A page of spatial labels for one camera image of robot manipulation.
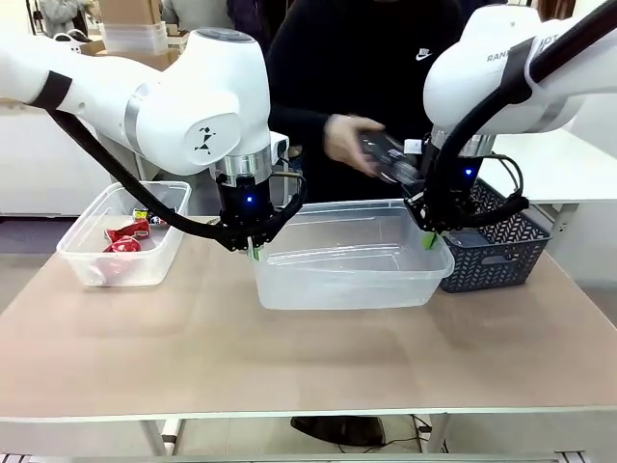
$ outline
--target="black sweatshirt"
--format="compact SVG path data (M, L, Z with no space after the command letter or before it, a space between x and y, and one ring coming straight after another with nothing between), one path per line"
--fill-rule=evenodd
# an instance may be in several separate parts
M400 197L400 190L332 161L332 114L367 117L398 140L431 129L422 90L435 59L463 29L457 0L296 0L266 57L270 128L303 146L310 202Z

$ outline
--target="black woven basket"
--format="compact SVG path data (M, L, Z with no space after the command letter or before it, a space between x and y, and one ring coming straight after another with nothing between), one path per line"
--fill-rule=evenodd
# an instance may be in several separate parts
M504 198L478 180L472 195L478 212L501 205ZM477 291L522 285L550 240L550 233L524 213L479 230L451 231L444 237L454 260L454 273L444 279L446 292Z

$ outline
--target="black cable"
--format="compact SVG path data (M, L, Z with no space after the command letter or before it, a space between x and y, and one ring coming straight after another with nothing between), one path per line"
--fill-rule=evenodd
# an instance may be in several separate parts
M496 159L498 160L503 167L505 168L506 171L508 171L508 174L510 174L510 178L512 178L512 181L514 182L515 186L516 186L516 191L515 191L515 195L522 195L523 194L523 189L524 189L524 177L523 177L523 171L521 170L521 166L519 166L519 164L517 163L517 161L515 161L514 159L512 159L511 157L508 157L506 155L503 154L489 154L488 156L484 156L485 159ZM517 171L517 176L519 177L518 180L516 180L516 178L514 177L514 174L512 173L512 171L510 170L510 168L507 166L506 162L509 162L512 166L514 166L514 169Z
M546 51L535 57L529 66L529 75L534 82L541 82L615 27L617 27L617 0L608 0L564 33ZM448 213L456 215L452 219L457 224L478 228L505 220L528 206L528 201L522 196L513 195L498 209L468 215L461 207L451 203L452 199L444 190L447 188L444 179L451 160L458 156L467 141L487 121L512 102L510 95L525 90L523 86L526 85L520 75L504 80L454 127L437 156L431 181L427 181L426 184L425 200L429 210L447 210Z
M617 26L617 1L602 3L535 57L529 76L541 82Z
M375 447L371 447L370 449L366 449L365 451L363 451L362 453L369 453L370 451L373 450L377 450L377 449L383 449L384 447L387 447L391 444L394 444L396 442L409 442L409 441L424 441L424 442L428 442L428 439L424 439L423 437L410 437L408 439L392 439L391 441L387 441L385 444L381 445L381 446L375 446Z
M514 177L514 173L510 170L510 167L505 163L505 161L503 159L499 159L499 164L501 164L503 166L503 168L506 170L506 172L508 173L508 175L510 176L510 178L512 178L512 182L514 183L514 187L519 190L519 181L517 180L516 177Z
M300 181L300 193L294 194L289 204L272 218L257 225L248 227L219 227L195 222L175 213L161 203L96 140L93 134L75 116L58 110L51 110L48 113L70 138L109 172L112 177L119 181L137 201L170 226L188 234L216 240L262 235L277 226L284 225L291 219L300 210L307 196L306 181L303 177L297 176L297 179Z

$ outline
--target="red packaging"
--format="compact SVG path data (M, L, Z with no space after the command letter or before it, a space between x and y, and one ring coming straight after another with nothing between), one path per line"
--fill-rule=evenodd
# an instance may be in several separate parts
M150 224L146 219L138 219L131 225L127 225L126 227L119 230L106 230L105 236L112 243L115 243L123 236L131 236L135 239L146 239L150 236Z
M116 285L132 265L133 262L126 259L99 259L91 267L91 278L97 285Z
M142 250L142 245L132 236L123 236L110 244L103 253L136 253Z

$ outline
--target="floor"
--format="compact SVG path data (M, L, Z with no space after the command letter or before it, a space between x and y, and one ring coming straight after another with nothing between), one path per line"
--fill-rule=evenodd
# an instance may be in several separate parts
M215 214L216 191L207 177L190 178L197 193L191 211ZM282 201L282 188L273 197ZM70 222L0 222L0 313L44 265ZM617 287L585 288L606 316L617 324ZM387 439L413 435L409 417L384 418ZM454 452L529 453L584 449L596 463L612 463L617 454L617 412L550 415L456 416L448 434ZM144 455L147 445L136 423L49 425L0 423L0 453L49 456ZM333 453L340 450L312 439L288 419L208 420L187 422L177 449L184 455L255 455ZM383 452L417 452L415 441L396 443Z

